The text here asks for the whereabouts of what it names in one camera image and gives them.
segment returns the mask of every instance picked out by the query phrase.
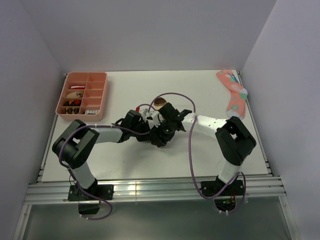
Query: gray floor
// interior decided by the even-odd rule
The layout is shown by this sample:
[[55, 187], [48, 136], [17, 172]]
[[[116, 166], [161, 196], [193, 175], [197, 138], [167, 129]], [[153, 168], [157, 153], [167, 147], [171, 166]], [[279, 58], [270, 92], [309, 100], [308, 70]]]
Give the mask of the gray floor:
[[249, 198], [232, 215], [207, 200], [116, 203], [99, 221], [71, 204], [33, 206], [24, 240], [289, 240], [279, 199]]

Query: pink sock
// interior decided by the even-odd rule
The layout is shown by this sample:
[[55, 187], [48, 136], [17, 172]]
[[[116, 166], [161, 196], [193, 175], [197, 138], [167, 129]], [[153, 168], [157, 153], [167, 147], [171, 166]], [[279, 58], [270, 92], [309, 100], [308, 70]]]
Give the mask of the pink sock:
[[231, 99], [226, 109], [227, 116], [236, 116], [242, 120], [246, 115], [246, 99], [248, 92], [236, 82], [238, 80], [234, 79], [232, 75], [232, 71], [225, 69], [216, 73], [218, 79], [230, 90], [231, 93]]

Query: robotic arm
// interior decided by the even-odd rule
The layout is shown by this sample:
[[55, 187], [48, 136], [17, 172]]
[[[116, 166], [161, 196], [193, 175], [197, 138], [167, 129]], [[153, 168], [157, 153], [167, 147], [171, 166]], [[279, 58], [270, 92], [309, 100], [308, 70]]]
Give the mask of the robotic arm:
[[[139, 142], [148, 141], [152, 145], [163, 147], [174, 137], [176, 131], [186, 132], [191, 130], [195, 119], [191, 113], [190, 110], [179, 112], [171, 103], [165, 104], [158, 111], [148, 112], [148, 109], [130, 110], [125, 118], [119, 119], [113, 127], [94, 128], [92, 126], [92, 128], [84, 128], [74, 135], [74, 138], [78, 139], [79, 142], [70, 140], [65, 144], [71, 134], [86, 126], [84, 122], [75, 120], [55, 141], [52, 150], [59, 156], [65, 144], [62, 150], [63, 162], [68, 165], [78, 184], [87, 193], [99, 196], [101, 189], [98, 188], [98, 181], [87, 164], [87, 159], [94, 144], [122, 143], [130, 137], [135, 137]], [[193, 131], [216, 138], [226, 159], [214, 183], [214, 191], [209, 193], [212, 196], [234, 177], [257, 143], [241, 120], [235, 116], [230, 119], [217, 119], [198, 115]], [[233, 185], [236, 185], [235, 182], [233, 181], [228, 186], [229, 189], [225, 196], [233, 190]]]

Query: wall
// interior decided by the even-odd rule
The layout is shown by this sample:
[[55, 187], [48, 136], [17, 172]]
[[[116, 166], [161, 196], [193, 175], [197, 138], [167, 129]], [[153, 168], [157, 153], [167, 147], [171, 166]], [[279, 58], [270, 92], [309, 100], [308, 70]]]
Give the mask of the wall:
[[276, 0], [20, 0], [66, 71], [241, 69]]
[[319, 12], [319, 0], [278, 0], [243, 68], [271, 169], [305, 240], [320, 236]]
[[0, 4], [0, 56], [0, 236], [7, 240], [38, 175], [63, 77], [18, 0]]

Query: storage box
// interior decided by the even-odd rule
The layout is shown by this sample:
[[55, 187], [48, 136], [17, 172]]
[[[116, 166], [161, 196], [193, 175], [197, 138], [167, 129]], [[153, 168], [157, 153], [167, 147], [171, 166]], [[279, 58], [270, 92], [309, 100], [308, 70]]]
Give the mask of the storage box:
[[[104, 117], [107, 90], [108, 75], [106, 72], [70, 72], [63, 85], [55, 113], [65, 121], [76, 119], [84, 122], [101, 121]], [[67, 114], [67, 111], [78, 114]]]

